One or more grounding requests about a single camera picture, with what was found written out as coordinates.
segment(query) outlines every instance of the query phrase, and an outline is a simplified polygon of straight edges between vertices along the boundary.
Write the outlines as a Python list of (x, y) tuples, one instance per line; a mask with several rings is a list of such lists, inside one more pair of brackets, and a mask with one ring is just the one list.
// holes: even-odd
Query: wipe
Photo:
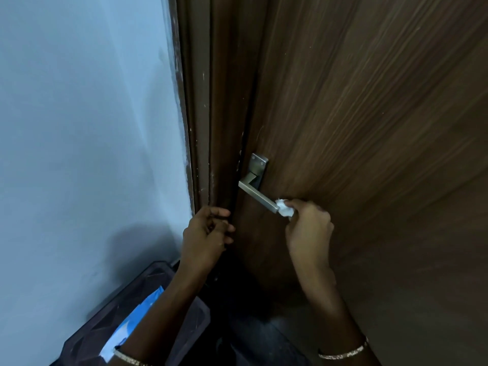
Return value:
[(152, 294), (148, 295), (143, 302), (138, 305), (130, 313), (129, 316), (125, 318), (124, 321), (117, 327), (115, 332), (112, 334), (109, 340), (105, 343), (100, 351), (100, 356), (105, 360), (106, 363), (114, 355), (114, 348), (117, 345), (122, 345), (125, 343), (129, 335), (134, 331), (137, 324), (143, 319), (144, 315), (149, 311), (149, 308), (153, 305), (157, 298), (162, 294), (163, 288), (157, 288)]
[(283, 217), (293, 217), (293, 213), (295, 213), (295, 209), (292, 207), (287, 207), (284, 204), (286, 199), (278, 199), (275, 201), (276, 205), (278, 206), (278, 213), (281, 214)]

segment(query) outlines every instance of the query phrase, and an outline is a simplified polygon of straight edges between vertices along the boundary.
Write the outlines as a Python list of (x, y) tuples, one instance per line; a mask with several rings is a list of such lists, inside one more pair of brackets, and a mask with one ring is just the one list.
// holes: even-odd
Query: trash bin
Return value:
[[(66, 342), (59, 361), (63, 366), (102, 366), (101, 349), (115, 329), (159, 286), (166, 289), (174, 271), (166, 262), (153, 262)], [(178, 365), (210, 323), (210, 309), (195, 298), (176, 337), (166, 365)]]

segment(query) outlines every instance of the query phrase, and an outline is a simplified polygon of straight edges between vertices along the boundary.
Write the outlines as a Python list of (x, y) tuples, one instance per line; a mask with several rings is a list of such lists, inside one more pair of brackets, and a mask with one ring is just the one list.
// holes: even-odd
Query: door lever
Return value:
[(263, 179), (263, 174), (266, 169), (268, 159), (266, 157), (252, 154), (249, 161), (249, 167), (247, 169), (247, 175), (239, 181), (239, 187), (246, 191), (247, 194), (256, 199), (259, 203), (264, 205), (267, 209), (276, 213), (278, 206), (270, 198), (259, 192), (259, 185)]

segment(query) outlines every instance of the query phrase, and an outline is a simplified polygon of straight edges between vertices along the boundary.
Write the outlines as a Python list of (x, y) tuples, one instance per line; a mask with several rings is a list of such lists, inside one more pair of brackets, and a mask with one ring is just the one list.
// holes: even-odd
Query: blue and white package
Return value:
[(112, 334), (110, 339), (107, 340), (100, 351), (100, 355), (103, 357), (106, 363), (108, 363), (108, 361), (110, 361), (110, 359), (113, 357), (114, 348), (117, 345), (124, 344), (129, 335), (136, 328), (137, 324), (143, 319), (144, 315), (149, 311), (149, 308), (151, 308), (153, 303), (159, 298), (163, 291), (163, 288), (159, 287), (152, 294), (148, 295), (147, 298), (144, 299), (140, 305), (134, 308), (130, 315), (127, 316), (124, 321), (122, 321), (119, 327), (117, 327), (115, 332)]

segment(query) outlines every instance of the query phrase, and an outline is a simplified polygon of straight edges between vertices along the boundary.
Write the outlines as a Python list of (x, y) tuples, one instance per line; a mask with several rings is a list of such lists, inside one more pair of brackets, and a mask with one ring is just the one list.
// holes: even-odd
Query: bracelet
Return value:
[(322, 354), (322, 352), (319, 349), (318, 350), (319, 357), (323, 358), (324, 360), (343, 360), (344, 358), (349, 358), (349, 357), (355, 356), (358, 353), (361, 353), (368, 346), (368, 342), (369, 342), (368, 337), (366, 337), (364, 344), (361, 345), (359, 348), (356, 348), (355, 350), (352, 350), (352, 351), (347, 352), (347, 353), (337, 354), (334, 356), (327, 356), (325, 354)]
[(130, 364), (133, 364), (134, 366), (151, 366), (147, 363), (143, 363), (141, 361), (138, 361), (132, 357), (129, 357), (125, 354), (123, 354), (122, 352), (119, 351), (120, 349), (120, 345), (117, 345), (115, 348), (114, 348), (114, 356), (117, 356), (118, 358), (120, 358), (122, 361), (125, 361), (126, 363), (130, 363)]

